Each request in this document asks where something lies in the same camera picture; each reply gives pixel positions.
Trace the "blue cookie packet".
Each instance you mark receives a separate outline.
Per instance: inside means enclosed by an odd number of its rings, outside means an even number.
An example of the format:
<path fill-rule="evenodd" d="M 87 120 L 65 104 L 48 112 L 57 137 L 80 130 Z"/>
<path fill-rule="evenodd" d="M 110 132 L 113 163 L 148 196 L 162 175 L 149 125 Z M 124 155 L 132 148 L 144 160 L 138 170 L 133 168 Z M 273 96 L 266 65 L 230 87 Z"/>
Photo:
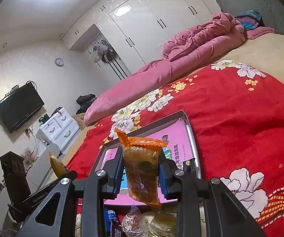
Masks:
<path fill-rule="evenodd" d="M 122 229 L 116 213 L 113 210 L 104 209 L 104 219 L 107 236 L 122 236 Z"/>

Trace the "gold wafer bar packet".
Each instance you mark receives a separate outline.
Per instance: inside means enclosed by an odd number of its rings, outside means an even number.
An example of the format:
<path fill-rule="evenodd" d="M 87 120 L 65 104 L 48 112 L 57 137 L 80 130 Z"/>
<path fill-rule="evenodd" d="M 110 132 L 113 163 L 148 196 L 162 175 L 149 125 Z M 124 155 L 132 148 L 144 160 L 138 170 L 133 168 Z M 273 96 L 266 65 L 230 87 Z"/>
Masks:
<path fill-rule="evenodd" d="M 50 158 L 50 165 L 53 169 L 55 175 L 60 178 L 62 176 L 65 176 L 68 172 L 68 169 L 65 167 L 65 165 L 59 161 L 54 155 L 52 155 L 50 152 L 48 152 L 48 156 Z"/>

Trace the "clear round biscuit packet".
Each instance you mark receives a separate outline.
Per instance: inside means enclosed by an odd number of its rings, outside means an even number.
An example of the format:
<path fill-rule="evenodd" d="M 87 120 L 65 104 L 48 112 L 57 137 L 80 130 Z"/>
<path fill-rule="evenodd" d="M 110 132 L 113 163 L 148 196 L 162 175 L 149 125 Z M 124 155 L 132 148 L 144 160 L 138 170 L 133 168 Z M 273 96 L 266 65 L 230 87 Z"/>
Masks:
<path fill-rule="evenodd" d="M 121 227 L 128 237 L 148 237 L 147 223 L 136 206 L 131 207 L 130 212 L 124 216 Z"/>

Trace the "orange rice cracker packet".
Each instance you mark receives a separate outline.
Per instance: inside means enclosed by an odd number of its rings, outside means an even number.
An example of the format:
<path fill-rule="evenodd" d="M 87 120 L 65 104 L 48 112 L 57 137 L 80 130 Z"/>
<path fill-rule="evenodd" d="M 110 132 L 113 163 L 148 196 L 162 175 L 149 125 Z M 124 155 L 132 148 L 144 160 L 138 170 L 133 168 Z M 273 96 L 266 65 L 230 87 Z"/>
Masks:
<path fill-rule="evenodd" d="M 159 155 L 168 143 L 147 137 L 129 137 L 117 128 L 115 132 L 123 147 L 129 196 L 135 201 L 161 208 L 158 197 Z"/>

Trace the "small yellow cake packet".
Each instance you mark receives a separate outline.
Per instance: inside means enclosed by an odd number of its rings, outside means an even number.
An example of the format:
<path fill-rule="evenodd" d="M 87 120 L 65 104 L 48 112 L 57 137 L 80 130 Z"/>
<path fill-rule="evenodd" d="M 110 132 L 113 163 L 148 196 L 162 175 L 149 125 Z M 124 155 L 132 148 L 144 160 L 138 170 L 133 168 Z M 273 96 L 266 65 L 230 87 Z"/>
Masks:
<path fill-rule="evenodd" d="M 149 236 L 175 236 L 177 229 L 177 215 L 164 211 L 148 211 L 142 214 L 146 221 Z"/>

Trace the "grey chair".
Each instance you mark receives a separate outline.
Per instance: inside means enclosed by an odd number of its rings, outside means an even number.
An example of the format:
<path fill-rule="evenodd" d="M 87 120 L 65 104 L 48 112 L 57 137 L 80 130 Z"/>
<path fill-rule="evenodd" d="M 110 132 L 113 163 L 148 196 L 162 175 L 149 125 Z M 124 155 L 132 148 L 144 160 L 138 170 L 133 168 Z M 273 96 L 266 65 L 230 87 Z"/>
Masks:
<path fill-rule="evenodd" d="M 26 175 L 26 180 L 31 193 L 35 193 L 37 190 L 41 189 L 41 187 L 44 187 L 53 173 L 50 165 L 50 157 L 48 155 L 49 152 L 56 156 L 59 160 L 64 157 L 58 145 L 52 143 L 47 146 L 45 151 L 35 161 L 34 165 L 28 170 Z"/>

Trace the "white drawer cabinet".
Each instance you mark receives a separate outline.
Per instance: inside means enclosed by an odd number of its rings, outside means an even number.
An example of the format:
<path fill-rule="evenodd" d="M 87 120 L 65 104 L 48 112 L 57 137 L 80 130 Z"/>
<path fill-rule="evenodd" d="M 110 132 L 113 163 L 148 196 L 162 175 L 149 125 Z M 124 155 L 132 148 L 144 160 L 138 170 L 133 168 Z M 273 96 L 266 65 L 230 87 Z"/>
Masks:
<path fill-rule="evenodd" d="M 56 144 L 60 152 L 66 153 L 79 132 L 78 123 L 65 108 L 61 107 L 39 127 L 37 138 L 46 146 Z"/>

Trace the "brown knitted blanket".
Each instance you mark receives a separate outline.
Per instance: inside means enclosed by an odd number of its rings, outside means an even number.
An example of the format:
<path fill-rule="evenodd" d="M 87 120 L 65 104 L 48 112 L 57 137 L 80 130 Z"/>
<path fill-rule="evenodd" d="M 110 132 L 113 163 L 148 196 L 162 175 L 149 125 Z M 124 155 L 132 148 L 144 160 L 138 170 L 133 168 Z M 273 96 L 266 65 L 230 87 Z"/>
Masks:
<path fill-rule="evenodd" d="M 85 116 L 85 113 L 79 113 L 79 114 L 72 116 L 72 118 L 76 121 L 81 131 L 86 127 L 84 123 L 84 116 Z"/>

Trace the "grey shallow tray box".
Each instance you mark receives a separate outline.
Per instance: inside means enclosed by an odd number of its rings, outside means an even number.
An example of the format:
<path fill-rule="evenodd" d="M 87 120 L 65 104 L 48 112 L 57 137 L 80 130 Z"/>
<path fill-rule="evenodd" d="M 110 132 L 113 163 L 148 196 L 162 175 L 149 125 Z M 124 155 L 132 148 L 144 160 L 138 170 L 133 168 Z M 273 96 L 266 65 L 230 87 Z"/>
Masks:
<path fill-rule="evenodd" d="M 168 142 L 164 148 L 166 158 L 175 161 L 178 169 L 183 170 L 183 162 L 195 159 L 195 171 L 197 178 L 201 179 L 201 166 L 195 137 L 190 121 L 183 110 L 175 112 L 167 117 L 154 121 L 128 136 L 148 137 Z M 100 149 L 99 155 L 90 173 L 101 170 L 106 161 L 114 159 L 117 148 L 120 146 L 119 139 L 114 139 Z M 105 205 L 131 206 L 145 205 L 132 199 L 128 194 L 126 175 L 123 174 L 120 193 L 115 199 L 104 200 Z"/>

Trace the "red floral blanket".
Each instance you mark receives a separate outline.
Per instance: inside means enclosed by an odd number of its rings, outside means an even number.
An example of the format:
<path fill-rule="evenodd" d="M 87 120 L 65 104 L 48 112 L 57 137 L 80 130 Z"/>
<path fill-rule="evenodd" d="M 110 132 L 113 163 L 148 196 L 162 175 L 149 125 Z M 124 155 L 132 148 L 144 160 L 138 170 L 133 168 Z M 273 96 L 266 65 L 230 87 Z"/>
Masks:
<path fill-rule="evenodd" d="M 208 66 L 159 87 L 100 120 L 68 162 L 89 175 L 102 146 L 183 110 L 201 171 L 218 177 L 267 236 L 284 234 L 284 84 L 249 66 Z"/>

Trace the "hanging bags on door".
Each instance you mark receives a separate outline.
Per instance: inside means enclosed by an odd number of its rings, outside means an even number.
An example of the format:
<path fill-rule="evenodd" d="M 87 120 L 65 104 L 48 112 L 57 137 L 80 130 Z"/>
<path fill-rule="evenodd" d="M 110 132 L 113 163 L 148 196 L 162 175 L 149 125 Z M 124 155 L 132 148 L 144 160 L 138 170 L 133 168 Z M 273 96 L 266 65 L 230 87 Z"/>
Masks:
<path fill-rule="evenodd" d="M 92 57 L 96 63 L 102 61 L 108 64 L 117 58 L 117 53 L 104 38 L 101 38 L 93 45 Z"/>

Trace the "white wardrobe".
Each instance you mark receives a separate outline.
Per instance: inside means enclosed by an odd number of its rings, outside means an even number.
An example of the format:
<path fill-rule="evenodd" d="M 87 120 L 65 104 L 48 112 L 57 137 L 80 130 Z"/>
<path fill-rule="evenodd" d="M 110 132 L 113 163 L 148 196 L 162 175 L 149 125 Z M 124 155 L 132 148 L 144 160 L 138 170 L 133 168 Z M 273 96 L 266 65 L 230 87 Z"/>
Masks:
<path fill-rule="evenodd" d="M 162 57 L 175 34 L 211 20 L 202 0 L 99 0 L 68 30 L 69 50 L 83 50 L 101 33 L 134 73 Z"/>

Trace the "pink folded quilt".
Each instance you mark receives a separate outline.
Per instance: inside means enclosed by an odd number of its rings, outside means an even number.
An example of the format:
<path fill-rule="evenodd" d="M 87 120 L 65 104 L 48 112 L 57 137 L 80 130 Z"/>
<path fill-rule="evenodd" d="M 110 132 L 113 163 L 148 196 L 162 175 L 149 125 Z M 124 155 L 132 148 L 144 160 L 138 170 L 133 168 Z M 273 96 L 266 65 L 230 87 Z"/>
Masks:
<path fill-rule="evenodd" d="M 150 91 L 216 61 L 247 39 L 274 32 L 273 28 L 263 26 L 247 31 L 229 13 L 216 13 L 210 22 L 174 35 L 163 45 L 162 59 L 146 64 L 101 94 L 87 109 L 84 123 L 91 125 Z"/>

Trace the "colourful striped clothing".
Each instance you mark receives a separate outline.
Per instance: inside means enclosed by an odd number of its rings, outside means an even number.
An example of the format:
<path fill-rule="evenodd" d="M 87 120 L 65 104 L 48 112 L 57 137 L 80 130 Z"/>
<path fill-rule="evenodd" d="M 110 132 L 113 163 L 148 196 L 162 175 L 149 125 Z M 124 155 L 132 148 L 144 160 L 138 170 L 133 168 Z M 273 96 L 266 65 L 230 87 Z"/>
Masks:
<path fill-rule="evenodd" d="M 243 25 L 246 31 L 254 30 L 257 27 L 264 26 L 260 13 L 254 10 L 241 12 L 235 18 Z"/>

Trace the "wall mounted television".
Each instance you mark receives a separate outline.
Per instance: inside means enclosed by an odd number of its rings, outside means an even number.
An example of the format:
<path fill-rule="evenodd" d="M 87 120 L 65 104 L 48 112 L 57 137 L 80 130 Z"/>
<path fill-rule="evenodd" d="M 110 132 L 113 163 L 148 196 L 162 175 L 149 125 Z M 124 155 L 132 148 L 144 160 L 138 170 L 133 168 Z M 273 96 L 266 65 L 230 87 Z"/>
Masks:
<path fill-rule="evenodd" d="M 0 101 L 0 120 L 6 130 L 12 133 L 22 127 L 43 106 L 44 101 L 30 81 Z"/>

